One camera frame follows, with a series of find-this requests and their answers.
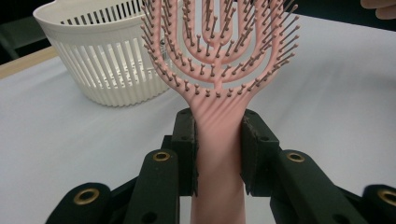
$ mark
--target screw hole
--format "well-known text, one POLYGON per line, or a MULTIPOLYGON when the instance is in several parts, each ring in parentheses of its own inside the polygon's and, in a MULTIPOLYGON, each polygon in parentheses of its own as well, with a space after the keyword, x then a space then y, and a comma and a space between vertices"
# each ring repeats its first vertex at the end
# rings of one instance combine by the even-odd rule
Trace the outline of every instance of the screw hole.
POLYGON ((171 158, 171 155, 166 152, 157 152, 154 154, 154 156, 152 156, 152 159, 155 161, 167 161, 169 158, 171 158))
POLYGON ((303 162, 303 161, 305 161, 305 158, 304 158, 302 155, 297 154, 297 153, 294 153, 294 152, 288 153, 287 157, 288 157, 289 160, 291 160, 291 161, 296 161, 296 162, 303 162))
POLYGON ((386 203, 396 206, 396 192, 388 189, 380 189, 378 196, 386 203))
POLYGON ((340 224, 349 224, 349 219, 343 215, 340 214, 335 214, 332 216, 332 219, 334 219, 334 221, 336 221, 337 223, 340 224))
POLYGON ((74 203, 78 205, 84 205, 92 203, 99 197, 98 189, 83 189, 74 198, 74 203))
POLYGON ((143 223, 154 223, 157 220, 157 214, 153 212, 147 212, 142 216, 143 223))

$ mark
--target plastic basket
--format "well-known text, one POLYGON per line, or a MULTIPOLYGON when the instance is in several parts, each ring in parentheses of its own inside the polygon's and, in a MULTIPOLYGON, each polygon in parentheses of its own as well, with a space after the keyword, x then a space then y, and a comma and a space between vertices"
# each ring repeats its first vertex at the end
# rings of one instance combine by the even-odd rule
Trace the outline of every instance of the plastic basket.
POLYGON ((143 47, 143 5, 142 0, 56 0, 34 16, 88 98, 134 105, 168 90, 143 47))

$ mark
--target white table surface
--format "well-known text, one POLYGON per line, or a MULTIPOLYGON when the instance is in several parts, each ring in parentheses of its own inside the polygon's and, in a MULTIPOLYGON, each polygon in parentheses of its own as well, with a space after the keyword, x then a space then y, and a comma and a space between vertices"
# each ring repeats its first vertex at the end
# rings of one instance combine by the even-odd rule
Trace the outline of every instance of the white table surface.
MULTIPOLYGON (((396 186, 396 33, 302 17, 291 64, 261 91, 258 112, 284 149, 310 155, 338 186, 396 186)), ((44 223, 67 191, 111 189, 187 107, 174 91, 105 107, 83 96, 59 58, 0 80, 0 223, 44 223)), ((247 223, 274 223, 269 200, 247 197, 247 223)), ((189 199, 181 223, 188 223, 189 199)))

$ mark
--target pink hairbrush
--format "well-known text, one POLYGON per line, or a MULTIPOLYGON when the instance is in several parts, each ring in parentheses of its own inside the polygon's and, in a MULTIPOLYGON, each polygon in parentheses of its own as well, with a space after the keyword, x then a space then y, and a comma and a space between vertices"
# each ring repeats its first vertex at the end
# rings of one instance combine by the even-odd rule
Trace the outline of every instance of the pink hairbrush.
POLYGON ((195 0, 183 0, 183 15, 177 15, 177 0, 145 2, 145 47, 159 76, 189 104, 198 127, 198 196, 192 197, 191 223, 245 223, 240 124, 252 97, 275 78, 298 47, 293 42, 299 36, 291 36, 299 26, 290 28, 298 16, 287 21, 297 5, 288 13, 285 11, 293 0, 283 8, 285 1, 220 0, 216 16, 214 1, 205 0, 200 35, 195 33, 195 0), (235 12, 238 35, 232 40, 235 12), (177 16, 183 17, 183 41, 190 57, 181 52, 177 43, 177 16), (252 45, 253 35, 254 49, 250 57, 241 60, 252 45), (173 66, 192 79, 212 83, 213 87, 178 77, 164 62, 162 36, 173 66), (268 63, 259 76, 235 88, 223 88, 224 83, 253 72, 267 53, 268 63))

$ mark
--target human hand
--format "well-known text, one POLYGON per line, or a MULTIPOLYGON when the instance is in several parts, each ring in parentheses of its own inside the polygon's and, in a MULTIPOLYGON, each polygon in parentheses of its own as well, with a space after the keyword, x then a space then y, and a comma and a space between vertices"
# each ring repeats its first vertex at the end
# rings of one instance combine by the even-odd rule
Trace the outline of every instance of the human hand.
POLYGON ((368 9, 376 8, 375 15, 380 20, 396 19, 396 0, 361 0, 361 6, 368 9))

